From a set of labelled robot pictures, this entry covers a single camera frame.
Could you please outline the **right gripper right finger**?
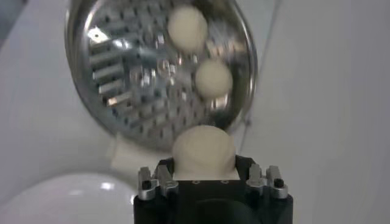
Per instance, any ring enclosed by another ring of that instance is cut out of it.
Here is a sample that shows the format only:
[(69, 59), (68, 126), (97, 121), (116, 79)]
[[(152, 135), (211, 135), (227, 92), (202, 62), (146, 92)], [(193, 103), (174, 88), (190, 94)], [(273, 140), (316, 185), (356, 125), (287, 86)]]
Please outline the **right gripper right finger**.
[(235, 168), (239, 178), (244, 180), (249, 189), (257, 191), (261, 196), (267, 189), (272, 198), (284, 200), (288, 198), (288, 187), (285, 184), (278, 166), (269, 166), (266, 175), (252, 158), (235, 156)]

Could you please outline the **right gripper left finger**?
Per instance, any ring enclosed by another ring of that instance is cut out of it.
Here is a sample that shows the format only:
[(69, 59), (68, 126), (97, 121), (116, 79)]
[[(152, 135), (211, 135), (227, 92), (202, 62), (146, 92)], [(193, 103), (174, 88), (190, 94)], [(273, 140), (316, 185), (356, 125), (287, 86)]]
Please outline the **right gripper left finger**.
[(166, 198), (172, 192), (176, 194), (179, 182), (173, 179), (173, 174), (173, 158), (160, 160), (154, 174), (151, 174), (148, 167), (141, 167), (138, 171), (138, 198), (143, 201), (153, 200), (157, 195), (157, 189)]

